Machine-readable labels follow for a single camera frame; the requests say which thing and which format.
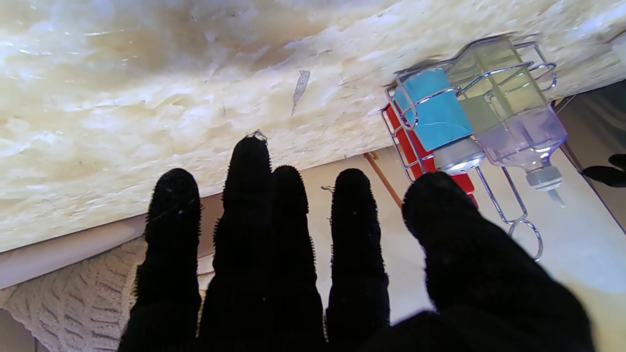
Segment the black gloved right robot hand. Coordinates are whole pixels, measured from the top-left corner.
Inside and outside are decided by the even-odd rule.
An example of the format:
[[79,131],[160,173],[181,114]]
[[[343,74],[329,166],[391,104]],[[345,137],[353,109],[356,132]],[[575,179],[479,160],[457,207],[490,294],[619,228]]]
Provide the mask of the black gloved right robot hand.
[[172,169],[154,188],[136,302],[119,352],[593,352],[581,303],[443,172],[418,178],[402,217],[425,254],[434,310],[390,323],[389,278],[369,179],[342,171],[331,207],[327,308],[316,287],[306,188],[270,167],[266,143],[233,149],[201,299],[197,183]]

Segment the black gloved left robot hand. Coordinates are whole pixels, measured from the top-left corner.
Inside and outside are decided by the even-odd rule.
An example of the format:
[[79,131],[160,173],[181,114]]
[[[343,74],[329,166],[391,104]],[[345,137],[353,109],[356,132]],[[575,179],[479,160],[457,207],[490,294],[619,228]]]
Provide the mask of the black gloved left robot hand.
[[613,154],[608,158],[612,166],[591,166],[582,170],[581,174],[594,181],[614,188],[626,187],[626,154]]

